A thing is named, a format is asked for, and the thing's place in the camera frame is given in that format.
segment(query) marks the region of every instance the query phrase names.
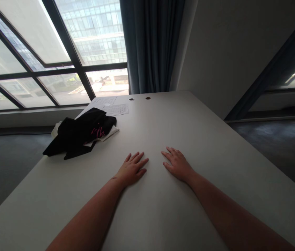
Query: blue curtain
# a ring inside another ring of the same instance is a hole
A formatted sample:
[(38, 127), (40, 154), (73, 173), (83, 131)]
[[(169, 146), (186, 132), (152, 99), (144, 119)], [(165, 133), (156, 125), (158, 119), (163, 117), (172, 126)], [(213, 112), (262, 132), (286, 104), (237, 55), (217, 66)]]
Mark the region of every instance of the blue curtain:
[(120, 0), (130, 94), (169, 91), (184, 0)]

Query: wall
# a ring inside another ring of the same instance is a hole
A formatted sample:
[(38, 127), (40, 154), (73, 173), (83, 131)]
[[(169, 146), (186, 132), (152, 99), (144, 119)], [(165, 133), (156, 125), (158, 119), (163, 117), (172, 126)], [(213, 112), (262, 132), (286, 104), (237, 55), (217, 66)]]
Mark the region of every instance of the wall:
[(30, 111), (0, 113), (0, 128), (54, 126), (66, 117), (75, 118), (83, 111), (85, 106), (48, 108)]
[(265, 93), (257, 99), (249, 111), (281, 110), (289, 106), (295, 106), (295, 92)]
[(224, 119), (294, 30), (292, 0), (199, 1), (173, 85)]

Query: person's right hand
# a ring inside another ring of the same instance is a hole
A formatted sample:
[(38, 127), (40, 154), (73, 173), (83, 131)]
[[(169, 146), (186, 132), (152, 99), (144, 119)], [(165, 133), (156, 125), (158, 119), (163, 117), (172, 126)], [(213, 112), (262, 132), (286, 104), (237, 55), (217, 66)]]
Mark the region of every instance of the person's right hand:
[(172, 165), (168, 164), (167, 162), (163, 162), (163, 165), (174, 177), (188, 183), (188, 179), (190, 176), (195, 174), (195, 171), (192, 169), (184, 155), (179, 150), (168, 146), (166, 148), (170, 154), (163, 151), (161, 151), (161, 153), (171, 162)]

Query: table surface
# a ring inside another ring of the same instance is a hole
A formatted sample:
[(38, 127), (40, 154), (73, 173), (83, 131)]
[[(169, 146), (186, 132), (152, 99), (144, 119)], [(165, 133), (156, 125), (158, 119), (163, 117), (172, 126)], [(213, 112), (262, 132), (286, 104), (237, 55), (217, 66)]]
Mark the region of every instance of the table surface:
[(118, 96), (124, 103), (119, 132), (73, 159), (44, 156), (2, 203), (0, 250), (46, 249), (137, 151), (147, 173), (123, 193), (103, 250), (227, 250), (192, 190), (162, 165), (166, 146), (295, 246), (295, 183), (193, 94)]

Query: black window frame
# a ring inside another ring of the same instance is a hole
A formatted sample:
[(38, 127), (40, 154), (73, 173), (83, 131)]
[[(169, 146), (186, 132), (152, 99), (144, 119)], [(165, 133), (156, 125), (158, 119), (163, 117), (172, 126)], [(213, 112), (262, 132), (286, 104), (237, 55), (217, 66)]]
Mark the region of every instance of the black window frame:
[(81, 83), (83, 84), (90, 100), (92, 101), (95, 98), (95, 94), (92, 90), (90, 82), (87, 78), (86, 72), (89, 71), (101, 71), (101, 70), (116, 70), (116, 69), (124, 69), (127, 68), (127, 62), (121, 63), (112, 63), (112, 64), (99, 64), (99, 65), (91, 65), (91, 66), (83, 66), (80, 58), (79, 52), (77, 48), (75, 48), (74, 42), (71, 40), (68, 30), (64, 24), (64, 21), (61, 17), (59, 9), (54, 0), (42, 0), (57, 33), (71, 59), (70, 62), (61, 62), (61, 63), (51, 63), (45, 64), (42, 59), (37, 55), (37, 53), (31, 48), (31, 46), (23, 39), (23, 37), (18, 33), (18, 31), (10, 24), (10, 22), (4, 17), (4, 15), (0, 12), (1, 20), (10, 28), (10, 30), (16, 35), (16, 37), (25, 45), (25, 47), (35, 56), (35, 58), (43, 65), (44, 68), (49, 67), (61, 67), (61, 66), (74, 66), (74, 68), (65, 68), (65, 69), (57, 69), (57, 70), (48, 70), (48, 71), (33, 71), (30, 66), (25, 62), (22, 56), (19, 54), (17, 49), (11, 44), (8, 38), (3, 34), (0, 30), (0, 40), (4, 43), (4, 45), (9, 49), (9, 51), (14, 55), (14, 57), (18, 60), (18, 62), (24, 67), (26, 72), (22, 73), (11, 73), (11, 74), (2, 74), (0, 75), (0, 80), (7, 79), (18, 79), (18, 78), (32, 78), (44, 91), (44, 93), (49, 97), (49, 99), (53, 102), (53, 106), (43, 106), (43, 107), (25, 107), (21, 102), (19, 102), (13, 95), (7, 92), (0, 85), (0, 93), (4, 95), (8, 100), (10, 100), (14, 105), (16, 105), (17, 109), (6, 109), (0, 110), (0, 112), (10, 112), (10, 111), (20, 111), (20, 110), (35, 110), (35, 109), (44, 109), (44, 108), (54, 108), (54, 107), (76, 107), (76, 106), (85, 106), (88, 104), (72, 104), (72, 105), (60, 105), (55, 97), (48, 91), (46, 86), (38, 79), (41, 76), (53, 76), (53, 75), (61, 75), (61, 74), (71, 74), (77, 73)]

